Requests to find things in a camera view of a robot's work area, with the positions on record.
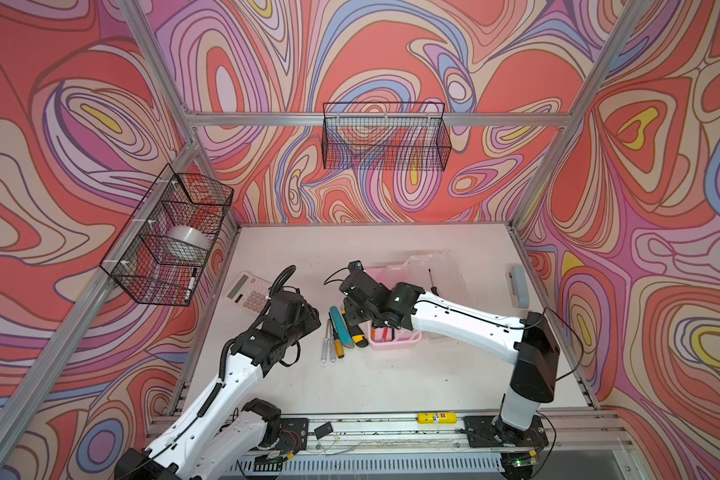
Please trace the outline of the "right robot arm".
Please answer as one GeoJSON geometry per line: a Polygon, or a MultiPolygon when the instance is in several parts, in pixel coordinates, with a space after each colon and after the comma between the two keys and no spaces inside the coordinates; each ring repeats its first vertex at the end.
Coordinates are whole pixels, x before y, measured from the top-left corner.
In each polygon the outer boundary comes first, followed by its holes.
{"type": "Polygon", "coordinates": [[[418,285],[389,288],[359,261],[341,281],[345,319],[351,325],[435,333],[489,352],[513,366],[500,413],[500,429],[524,432],[540,405],[554,400],[560,346],[544,314],[499,316],[446,300],[418,285]]]}

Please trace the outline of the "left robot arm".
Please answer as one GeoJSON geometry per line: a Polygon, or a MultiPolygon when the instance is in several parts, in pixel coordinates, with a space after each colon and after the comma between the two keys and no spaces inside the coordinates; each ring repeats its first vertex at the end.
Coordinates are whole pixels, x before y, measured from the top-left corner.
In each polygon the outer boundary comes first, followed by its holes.
{"type": "Polygon", "coordinates": [[[321,326],[318,311],[294,287],[274,285],[253,324],[224,344],[217,375],[182,415],[146,448],[128,449],[116,479],[219,479],[249,451],[291,433],[281,410],[246,397],[286,351],[321,326]]]}

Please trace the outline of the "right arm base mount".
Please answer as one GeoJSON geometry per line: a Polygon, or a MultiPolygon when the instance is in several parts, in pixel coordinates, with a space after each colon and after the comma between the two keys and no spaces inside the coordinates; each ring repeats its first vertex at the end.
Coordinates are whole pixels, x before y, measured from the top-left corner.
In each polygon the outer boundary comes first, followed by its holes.
{"type": "Polygon", "coordinates": [[[505,425],[498,415],[477,415],[463,418],[463,434],[471,448],[510,448],[543,450],[549,445],[539,415],[532,417],[527,430],[505,425]]]}

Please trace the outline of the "pink plastic tool box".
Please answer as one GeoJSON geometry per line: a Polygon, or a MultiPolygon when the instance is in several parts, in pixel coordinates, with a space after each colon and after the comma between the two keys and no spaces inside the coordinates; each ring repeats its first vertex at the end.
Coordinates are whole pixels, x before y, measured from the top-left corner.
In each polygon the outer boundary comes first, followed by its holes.
{"type": "MultiPolygon", "coordinates": [[[[412,307],[416,294],[411,290],[412,285],[430,290],[428,268],[431,268],[439,295],[445,300],[467,305],[471,299],[456,261],[445,252],[418,253],[410,256],[400,264],[377,266],[367,270],[374,280],[388,287],[393,293],[392,298],[386,301],[385,307],[393,313],[401,313],[401,308],[412,307]]],[[[376,329],[375,343],[371,343],[368,333],[369,325],[365,329],[368,334],[370,347],[377,351],[400,350],[415,347],[423,339],[433,342],[448,342],[449,337],[444,335],[408,330],[403,327],[394,330],[395,338],[389,343],[380,343],[381,328],[376,329]]]]}

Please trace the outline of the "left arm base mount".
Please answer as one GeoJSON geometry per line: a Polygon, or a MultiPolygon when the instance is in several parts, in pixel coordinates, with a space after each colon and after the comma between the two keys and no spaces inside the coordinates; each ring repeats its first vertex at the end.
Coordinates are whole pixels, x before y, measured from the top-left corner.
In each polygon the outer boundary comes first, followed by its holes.
{"type": "Polygon", "coordinates": [[[308,444],[309,419],[287,417],[276,428],[267,427],[264,439],[251,452],[287,456],[305,449],[308,444]]]}

